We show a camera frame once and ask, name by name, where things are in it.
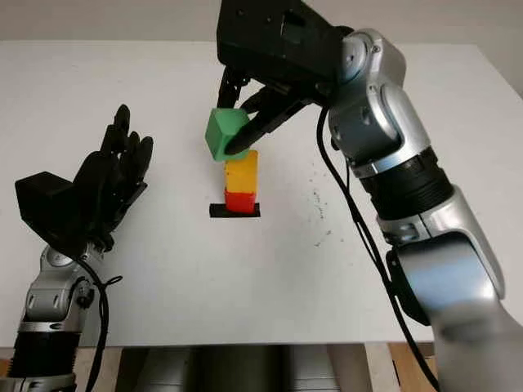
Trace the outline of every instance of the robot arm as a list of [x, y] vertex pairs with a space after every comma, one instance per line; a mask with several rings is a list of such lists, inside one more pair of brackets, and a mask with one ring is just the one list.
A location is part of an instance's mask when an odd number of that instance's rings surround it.
[[[252, 98], [257, 108], [276, 101], [263, 100], [268, 91], [301, 106], [329, 106], [333, 147], [370, 194], [392, 245], [394, 293], [406, 314], [433, 329], [441, 390], [521, 390], [523, 328], [501, 306], [498, 261], [461, 190], [438, 167], [403, 91], [405, 58], [375, 30], [336, 28], [299, 1], [275, 3], [222, 1], [218, 57], [226, 74], [233, 69], [266, 84]], [[275, 20], [279, 30], [266, 27]], [[244, 107], [251, 109], [250, 100]], [[297, 112], [281, 108], [277, 125]], [[256, 119], [227, 153], [275, 128], [270, 118]]]
[[145, 190], [153, 141], [129, 131], [122, 105], [107, 127], [99, 151], [87, 156], [73, 182], [48, 172], [16, 182], [22, 219], [47, 246], [20, 321], [15, 354], [2, 392], [74, 391], [74, 358], [87, 311], [100, 292], [101, 334], [87, 384], [100, 370], [109, 322], [105, 287], [97, 272], [114, 245], [110, 233]]

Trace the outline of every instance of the table surface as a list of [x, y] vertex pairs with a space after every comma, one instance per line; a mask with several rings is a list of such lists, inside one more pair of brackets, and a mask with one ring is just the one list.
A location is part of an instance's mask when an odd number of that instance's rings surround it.
[[[505, 306], [523, 322], [523, 102], [474, 46], [400, 49], [405, 89], [497, 252]], [[210, 42], [0, 42], [0, 346], [13, 344], [44, 246], [19, 218], [14, 181], [43, 170], [72, 179], [121, 103], [155, 145], [150, 187], [102, 271], [124, 276], [109, 289], [109, 345], [403, 339], [317, 152], [318, 108], [256, 144], [261, 218], [209, 218], [224, 180], [203, 133], [221, 72]], [[355, 181], [353, 190], [385, 251], [369, 198]], [[97, 317], [83, 344], [95, 341]]]

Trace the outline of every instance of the black cable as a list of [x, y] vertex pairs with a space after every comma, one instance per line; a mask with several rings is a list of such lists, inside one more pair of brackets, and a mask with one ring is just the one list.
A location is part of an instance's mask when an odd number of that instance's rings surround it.
[[365, 245], [365, 248], [367, 249], [367, 252], [369, 253], [370, 258], [372, 259], [374, 265], [376, 266], [376, 269], [379, 272], [383, 285], [385, 286], [385, 291], [387, 292], [387, 295], [391, 302], [394, 315], [398, 320], [398, 324], [400, 325], [401, 331], [405, 335], [405, 339], [407, 340], [409, 347], [412, 350], [412, 353], [418, 362], [419, 367], [421, 368], [425, 377], [431, 383], [432, 387], [435, 390], [439, 391], [440, 385], [438, 383], [438, 380], [436, 379], [434, 374], [432, 374], [431, 369], [428, 367], [425, 358], [423, 357], [421, 351], [419, 350], [418, 346], [416, 345], [416, 342], [414, 341], [410, 333], [409, 327], [405, 323], [405, 319], [403, 317], [403, 314], [401, 313], [401, 309], [396, 301], [396, 294], [394, 293], [394, 289], [392, 288], [391, 281], [388, 277], [387, 269], [385, 268], [382, 257], [379, 253], [378, 246], [376, 245], [374, 238], [370, 233], [369, 228], [367, 227], [367, 224], [365, 223], [364, 218], [362, 217], [360, 210], [358, 209], [358, 206], [356, 205], [349, 191], [350, 168], [348, 162], [346, 161], [347, 179], [345, 185], [343, 184], [343, 180], [337, 172], [336, 167], [334, 167], [332, 161], [327, 155], [323, 139], [323, 130], [328, 111], [328, 106], [322, 108], [320, 117], [318, 118], [318, 126], [316, 128], [316, 142], [318, 144], [318, 150], [320, 151], [321, 158], [324, 160], [325, 165], [327, 166], [330, 173], [333, 175], [334, 180], [337, 182], [338, 186], [343, 192], [343, 195], [345, 196], [346, 203], [351, 212], [352, 220], [354, 221], [356, 228], [358, 229], [358, 233]]
[[92, 360], [91, 371], [89, 372], [89, 379], [87, 380], [86, 392], [91, 392], [95, 386], [96, 379], [100, 373], [101, 360], [104, 356], [105, 343], [107, 342], [107, 334], [109, 332], [109, 300], [107, 298], [106, 288], [111, 284], [115, 284], [123, 279], [122, 276], [115, 276], [109, 279], [106, 283], [100, 280], [100, 277], [93, 268], [86, 262], [86, 257], [82, 256], [76, 262], [91, 276], [93, 284], [98, 289], [100, 298], [98, 299], [98, 312], [100, 314], [100, 335], [96, 343], [95, 356]]

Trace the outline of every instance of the white wall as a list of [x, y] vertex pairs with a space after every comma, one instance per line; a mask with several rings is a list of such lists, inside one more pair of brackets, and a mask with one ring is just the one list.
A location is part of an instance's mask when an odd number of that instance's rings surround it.
[[[523, 93], [523, 0], [307, 0], [394, 42], [475, 43]], [[213, 40], [219, 0], [0, 0], [0, 39]]]

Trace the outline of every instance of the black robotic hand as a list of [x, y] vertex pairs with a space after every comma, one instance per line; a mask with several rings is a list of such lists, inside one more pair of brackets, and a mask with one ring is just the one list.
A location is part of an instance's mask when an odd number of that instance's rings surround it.
[[341, 77], [343, 37], [352, 31], [332, 26], [301, 0], [222, 0], [217, 51], [226, 69], [217, 107], [235, 107], [251, 79], [264, 85], [242, 104], [256, 115], [226, 154], [247, 149], [308, 104], [326, 105]]
[[77, 258], [87, 242], [110, 251], [110, 233], [147, 187], [153, 139], [128, 134], [129, 119], [121, 105], [100, 150], [86, 157], [73, 182], [47, 171], [16, 182], [22, 219], [58, 252]]

